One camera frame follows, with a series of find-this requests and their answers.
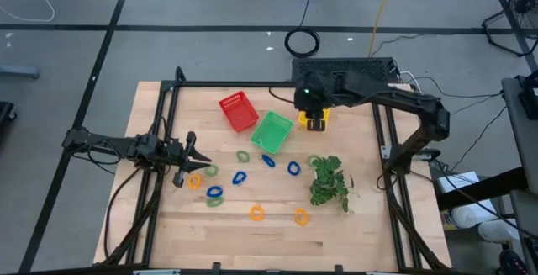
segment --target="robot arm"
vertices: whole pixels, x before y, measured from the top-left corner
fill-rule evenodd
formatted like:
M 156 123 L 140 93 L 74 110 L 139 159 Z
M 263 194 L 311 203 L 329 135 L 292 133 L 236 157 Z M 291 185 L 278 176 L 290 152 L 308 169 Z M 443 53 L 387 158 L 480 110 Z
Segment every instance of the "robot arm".
M 432 140 L 444 140 L 449 135 L 450 113 L 439 98 L 390 87 L 367 74 L 315 71 L 299 78 L 295 86 L 295 108 L 305 111 L 309 130 L 323 131 L 323 109 L 337 106 L 377 103 L 417 114 L 420 127 L 403 144 L 393 145 L 383 165 L 397 174 L 408 174 L 413 155 Z

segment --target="green ring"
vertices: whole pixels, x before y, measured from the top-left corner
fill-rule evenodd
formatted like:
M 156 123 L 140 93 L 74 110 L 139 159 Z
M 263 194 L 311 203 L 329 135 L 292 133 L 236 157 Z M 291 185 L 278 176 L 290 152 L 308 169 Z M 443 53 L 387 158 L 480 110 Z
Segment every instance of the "green ring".
M 208 204 L 208 207 L 214 208 L 214 207 L 220 206 L 223 202 L 224 202 L 224 198 L 222 198 L 222 197 L 208 198 L 207 204 Z
M 314 165 L 312 164 L 312 161 L 316 160 L 316 159 L 319 159 L 321 157 L 313 154 L 311 156 L 309 156 L 308 160 L 306 161 L 306 164 L 309 165 L 309 167 L 314 167 Z
M 239 150 L 235 153 L 235 156 L 237 157 L 237 160 L 239 162 L 249 162 L 251 159 L 251 156 L 249 155 L 249 152 L 244 150 Z
M 213 177 L 215 175 L 217 175 L 217 173 L 219 173 L 219 167 L 215 166 L 215 165 L 211 165 L 209 167 L 206 167 L 203 169 L 203 173 L 209 177 Z

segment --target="gray floor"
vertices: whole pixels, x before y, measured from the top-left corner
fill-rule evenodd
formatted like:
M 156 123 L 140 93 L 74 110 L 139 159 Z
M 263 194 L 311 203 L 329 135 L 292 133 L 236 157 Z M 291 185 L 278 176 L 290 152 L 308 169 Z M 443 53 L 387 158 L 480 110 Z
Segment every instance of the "gray floor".
M 107 24 L 117 0 L 50 1 L 56 8 L 51 24 Z M 302 17 L 305 1 L 127 0 L 119 23 L 294 25 Z M 305 24 L 372 26 L 380 1 L 311 0 Z M 0 0 L 0 4 L 20 16 L 49 15 L 41 0 Z M 499 9 L 498 0 L 389 0 L 380 25 L 479 27 Z M 0 23 L 17 21 L 0 13 Z M 495 27 L 509 25 L 502 19 Z M 39 80 L 0 77 L 0 99 L 16 103 L 19 115 L 0 155 L 0 213 L 9 215 L 0 218 L 0 273 L 18 270 L 61 154 L 60 143 L 75 118 L 103 36 L 104 32 L 94 31 L 0 32 L 0 60 L 42 70 Z M 116 32 L 84 125 L 97 133 L 122 135 L 137 82 L 170 79 L 176 66 L 190 80 L 286 80 L 293 58 L 283 47 L 284 36 L 278 32 Z M 320 34 L 316 57 L 365 56 L 370 36 Z M 379 34 L 377 42 L 397 36 Z M 513 35 L 497 35 L 496 39 L 518 47 Z M 309 44 L 309 39 L 300 36 L 293 40 L 293 46 L 305 50 Z M 525 59 L 492 47 L 483 35 L 401 40 L 383 46 L 377 56 L 392 56 L 400 70 L 434 77 L 446 92 L 456 94 L 496 93 L 501 78 L 530 73 Z M 420 85 L 439 95 L 429 81 L 420 80 Z M 444 99 L 449 110 L 473 101 Z M 458 161 L 502 107 L 502 98 L 493 98 L 454 116 L 451 137 L 435 144 L 443 151 L 440 159 L 450 165 Z M 501 135 L 511 133 L 504 113 L 457 170 L 493 176 L 517 167 L 520 162 L 514 142 L 501 141 Z M 70 163 L 34 270 L 91 264 L 112 179 L 83 161 Z M 500 246 L 454 240 L 449 245 L 456 268 L 475 272 L 495 268 Z

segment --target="wooden tabletop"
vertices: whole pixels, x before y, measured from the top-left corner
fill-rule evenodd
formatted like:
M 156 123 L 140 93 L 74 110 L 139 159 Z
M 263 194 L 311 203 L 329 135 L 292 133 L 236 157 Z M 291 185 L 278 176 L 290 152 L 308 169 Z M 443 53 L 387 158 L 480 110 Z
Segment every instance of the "wooden tabletop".
M 155 114 L 159 86 L 159 82 L 139 83 L 127 136 L 147 132 Z M 239 90 L 245 92 L 260 115 L 259 122 L 270 110 L 294 122 L 293 130 L 274 156 L 275 168 L 261 160 L 264 152 L 250 142 L 255 128 L 236 133 L 219 107 L 220 99 Z M 292 88 L 273 91 L 293 98 Z M 167 95 L 163 114 L 167 114 L 170 96 Z M 323 133 L 300 127 L 297 117 L 292 104 L 276 100 L 267 88 L 181 87 L 172 137 L 183 142 L 187 132 L 194 131 L 197 150 L 220 170 L 216 177 L 198 171 L 203 177 L 198 190 L 187 188 L 187 184 L 174 187 L 171 180 L 176 169 L 172 168 L 165 177 L 150 267 L 208 269 L 213 262 L 221 262 L 223 269 L 331 271 L 341 264 L 346 271 L 397 271 L 385 193 L 376 188 L 376 178 L 382 170 L 372 106 L 331 109 Z M 395 110 L 394 117 L 400 140 L 407 139 L 419 126 L 415 115 Z M 248 151 L 251 161 L 239 163 L 235 157 L 238 150 Z M 358 193 L 348 196 L 352 213 L 344 213 L 335 199 L 319 207 L 310 204 L 314 171 L 306 160 L 311 154 L 333 155 L 342 160 L 346 184 L 349 186 L 353 177 L 352 192 Z M 303 169 L 296 177 L 287 173 L 290 161 L 298 161 Z M 430 176 L 426 162 L 414 161 L 412 169 Z M 111 192 L 133 170 L 131 162 L 120 162 Z M 234 186 L 231 181 L 238 171 L 246 172 L 248 178 L 241 186 Z M 128 183 L 114 202 L 110 251 L 132 225 L 141 176 Z M 407 182 L 417 231 L 440 260 L 450 266 L 431 182 L 412 175 L 407 176 Z M 224 203 L 209 208 L 206 191 L 213 185 L 223 187 Z M 265 211 L 263 221 L 250 219 L 249 211 L 255 204 Z M 309 213 L 305 227 L 294 221 L 297 208 Z M 401 225 L 400 228 L 406 260 L 412 266 L 408 239 Z M 136 261 L 140 261 L 144 238 L 142 230 Z M 94 260 L 103 259 L 102 233 Z

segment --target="artificial plant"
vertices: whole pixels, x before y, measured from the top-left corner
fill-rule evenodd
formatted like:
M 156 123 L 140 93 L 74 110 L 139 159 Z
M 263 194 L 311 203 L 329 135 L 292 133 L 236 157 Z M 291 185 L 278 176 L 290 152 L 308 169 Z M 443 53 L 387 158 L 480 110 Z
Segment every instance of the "artificial plant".
M 317 158 L 312 161 L 312 165 L 316 171 L 316 178 L 312 181 L 310 192 L 312 205 L 325 204 L 333 197 L 337 197 L 342 202 L 344 212 L 348 212 L 347 194 L 349 193 L 344 182 L 344 172 L 338 170 L 342 162 L 336 156 L 328 158 Z

